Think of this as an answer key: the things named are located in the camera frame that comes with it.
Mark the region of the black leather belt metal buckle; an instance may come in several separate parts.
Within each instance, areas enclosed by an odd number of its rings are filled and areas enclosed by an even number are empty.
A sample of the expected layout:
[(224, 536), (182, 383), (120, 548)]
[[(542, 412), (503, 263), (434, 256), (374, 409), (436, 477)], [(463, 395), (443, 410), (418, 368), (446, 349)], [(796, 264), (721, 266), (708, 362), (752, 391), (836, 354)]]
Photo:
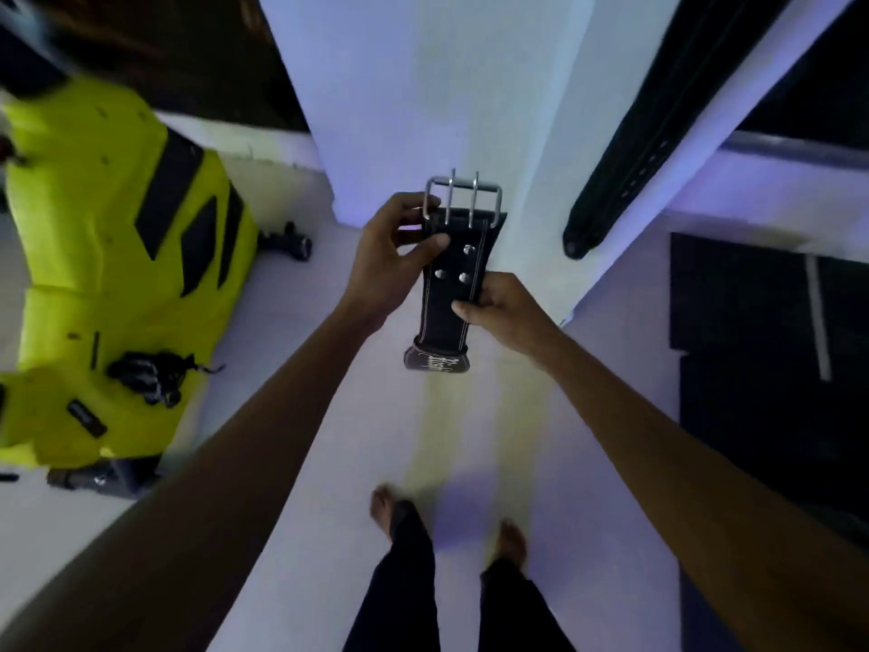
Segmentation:
[(453, 170), (433, 176), (426, 196), (434, 186), (448, 192), (438, 208), (423, 204), (421, 230), (425, 237), (444, 234), (450, 243), (422, 271), (420, 329), (403, 363), (409, 370), (463, 374), (470, 367), (469, 325), (453, 312), (452, 304), (479, 301), (487, 261), (507, 214), (502, 211), (501, 186), (482, 181), (479, 173), (462, 178)]

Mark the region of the person's left forearm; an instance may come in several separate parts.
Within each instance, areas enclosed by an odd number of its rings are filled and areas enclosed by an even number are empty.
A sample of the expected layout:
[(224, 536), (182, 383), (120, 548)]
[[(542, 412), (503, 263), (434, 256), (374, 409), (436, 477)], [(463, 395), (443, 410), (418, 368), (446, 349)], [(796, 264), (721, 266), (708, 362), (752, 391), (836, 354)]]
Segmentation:
[(207, 652), (350, 365), (395, 310), (343, 297), (179, 471), (19, 610), (0, 652)]

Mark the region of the person's right hand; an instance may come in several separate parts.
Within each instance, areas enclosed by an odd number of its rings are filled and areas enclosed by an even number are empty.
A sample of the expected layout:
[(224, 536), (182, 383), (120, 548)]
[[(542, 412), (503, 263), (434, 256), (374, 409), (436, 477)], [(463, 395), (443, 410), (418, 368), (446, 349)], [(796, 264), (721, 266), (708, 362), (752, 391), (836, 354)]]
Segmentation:
[(543, 360), (564, 338), (514, 273), (487, 272), (479, 300), (472, 304), (491, 307), (489, 326), (480, 328), (501, 345), (531, 360)]

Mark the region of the long black leather belt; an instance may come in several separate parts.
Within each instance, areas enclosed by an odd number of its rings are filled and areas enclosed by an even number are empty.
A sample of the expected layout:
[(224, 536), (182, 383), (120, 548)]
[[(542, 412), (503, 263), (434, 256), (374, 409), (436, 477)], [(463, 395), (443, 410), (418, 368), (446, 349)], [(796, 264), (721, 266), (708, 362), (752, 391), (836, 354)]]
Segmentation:
[(679, 1), (639, 93), (570, 209), (568, 259), (602, 244), (791, 1)]

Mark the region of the dark floor mat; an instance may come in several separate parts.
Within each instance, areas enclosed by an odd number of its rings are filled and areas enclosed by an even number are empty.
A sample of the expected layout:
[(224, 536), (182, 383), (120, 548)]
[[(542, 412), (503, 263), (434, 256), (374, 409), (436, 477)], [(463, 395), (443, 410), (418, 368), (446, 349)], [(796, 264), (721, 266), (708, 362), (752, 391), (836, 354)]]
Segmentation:
[(869, 264), (673, 233), (679, 423), (869, 549)]

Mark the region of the person's foot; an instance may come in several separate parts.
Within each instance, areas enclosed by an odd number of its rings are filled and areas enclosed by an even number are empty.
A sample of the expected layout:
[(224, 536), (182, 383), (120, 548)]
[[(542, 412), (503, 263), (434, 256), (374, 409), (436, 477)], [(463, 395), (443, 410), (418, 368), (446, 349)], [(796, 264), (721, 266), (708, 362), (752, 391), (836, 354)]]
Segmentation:
[(371, 494), (369, 515), (377, 528), (392, 542), (392, 522), (397, 503), (400, 497), (393, 486), (383, 483), (377, 486)]
[(527, 539), (524, 533), (512, 519), (502, 518), (498, 526), (493, 562), (507, 561), (523, 573), (527, 558)]

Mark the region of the person's right leg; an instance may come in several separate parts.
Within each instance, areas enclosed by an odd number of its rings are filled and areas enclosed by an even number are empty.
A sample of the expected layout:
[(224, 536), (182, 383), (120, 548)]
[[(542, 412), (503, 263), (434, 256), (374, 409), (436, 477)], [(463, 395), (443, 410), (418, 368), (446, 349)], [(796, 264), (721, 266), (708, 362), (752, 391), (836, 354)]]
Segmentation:
[(478, 652), (576, 652), (542, 594), (514, 562), (492, 561), (481, 581)]

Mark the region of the person's right forearm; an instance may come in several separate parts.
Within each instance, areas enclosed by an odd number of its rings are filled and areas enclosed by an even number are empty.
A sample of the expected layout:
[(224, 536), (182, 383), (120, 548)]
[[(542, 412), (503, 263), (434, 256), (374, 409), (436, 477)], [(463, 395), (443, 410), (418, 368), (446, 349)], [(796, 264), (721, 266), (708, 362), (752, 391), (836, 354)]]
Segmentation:
[(869, 556), (690, 436), (559, 329), (528, 354), (746, 652), (869, 652)]

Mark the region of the person's left leg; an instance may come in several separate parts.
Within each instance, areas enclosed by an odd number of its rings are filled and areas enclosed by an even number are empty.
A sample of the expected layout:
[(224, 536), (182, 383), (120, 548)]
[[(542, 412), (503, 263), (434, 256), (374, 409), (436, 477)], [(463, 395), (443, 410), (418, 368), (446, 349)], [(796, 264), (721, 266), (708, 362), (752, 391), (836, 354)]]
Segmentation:
[(381, 502), (390, 548), (375, 568), (342, 652), (440, 652), (435, 552), (415, 504)]

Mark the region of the person's right foot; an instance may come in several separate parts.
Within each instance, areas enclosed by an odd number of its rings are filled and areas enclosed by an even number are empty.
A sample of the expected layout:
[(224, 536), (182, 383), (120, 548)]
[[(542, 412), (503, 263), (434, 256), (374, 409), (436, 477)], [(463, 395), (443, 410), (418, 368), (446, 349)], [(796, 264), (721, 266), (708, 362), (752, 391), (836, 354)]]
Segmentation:
[(527, 539), (524, 533), (512, 519), (502, 518), (498, 526), (493, 562), (507, 561), (523, 573), (527, 558)]

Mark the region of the person's left hand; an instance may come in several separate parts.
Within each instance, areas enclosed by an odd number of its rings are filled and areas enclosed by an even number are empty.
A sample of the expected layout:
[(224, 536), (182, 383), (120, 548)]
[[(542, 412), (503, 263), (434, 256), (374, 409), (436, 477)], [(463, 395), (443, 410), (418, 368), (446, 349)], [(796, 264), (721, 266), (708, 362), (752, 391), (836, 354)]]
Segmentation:
[(405, 272), (405, 254), (415, 245), (398, 246), (398, 228), (420, 226), (423, 210), (439, 206), (439, 197), (422, 192), (395, 193), (383, 204), (363, 228), (337, 314), (368, 334), (383, 326), (422, 273)]

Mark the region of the person's left foot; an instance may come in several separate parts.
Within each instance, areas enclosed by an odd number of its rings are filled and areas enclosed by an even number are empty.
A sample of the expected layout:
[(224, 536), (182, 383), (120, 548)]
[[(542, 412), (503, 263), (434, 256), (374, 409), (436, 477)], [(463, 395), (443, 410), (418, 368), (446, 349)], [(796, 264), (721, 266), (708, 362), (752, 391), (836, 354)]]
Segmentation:
[(392, 522), (397, 503), (400, 497), (393, 486), (383, 483), (377, 486), (371, 494), (369, 515), (377, 528), (392, 542)]

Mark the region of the yellow and black padded equipment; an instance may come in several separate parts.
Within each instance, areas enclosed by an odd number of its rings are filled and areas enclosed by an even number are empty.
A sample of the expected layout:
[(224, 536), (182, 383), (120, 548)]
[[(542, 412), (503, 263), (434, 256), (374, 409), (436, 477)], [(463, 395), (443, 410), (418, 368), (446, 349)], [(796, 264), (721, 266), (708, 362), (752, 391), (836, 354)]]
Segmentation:
[(220, 156), (133, 90), (71, 76), (3, 105), (25, 295), (16, 371), (0, 373), (0, 464), (76, 469), (159, 455), (208, 381), (150, 406), (106, 369), (128, 351), (213, 354), (259, 229)]

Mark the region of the person's leg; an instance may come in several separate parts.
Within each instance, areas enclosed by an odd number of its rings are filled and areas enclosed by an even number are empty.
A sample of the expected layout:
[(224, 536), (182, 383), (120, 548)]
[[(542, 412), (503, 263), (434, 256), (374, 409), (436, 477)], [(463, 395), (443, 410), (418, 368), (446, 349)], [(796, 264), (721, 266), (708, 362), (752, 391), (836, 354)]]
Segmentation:
[(478, 652), (576, 652), (542, 594), (514, 562), (492, 561), (481, 581)]
[(381, 502), (390, 548), (375, 568), (342, 652), (440, 652), (435, 552), (415, 504)]

